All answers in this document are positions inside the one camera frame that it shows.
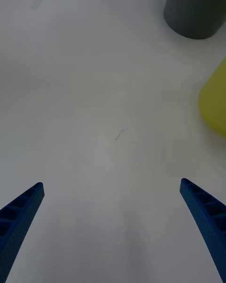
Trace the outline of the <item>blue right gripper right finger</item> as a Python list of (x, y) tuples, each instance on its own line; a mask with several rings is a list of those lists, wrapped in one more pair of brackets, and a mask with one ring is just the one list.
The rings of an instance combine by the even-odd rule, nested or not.
[(226, 206), (186, 178), (180, 194), (207, 245), (222, 282), (226, 282)]

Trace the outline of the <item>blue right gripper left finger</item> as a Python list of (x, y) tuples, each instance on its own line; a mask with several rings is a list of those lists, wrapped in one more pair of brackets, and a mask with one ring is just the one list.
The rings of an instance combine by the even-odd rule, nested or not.
[(0, 210), (0, 282), (4, 283), (45, 196), (36, 183)]

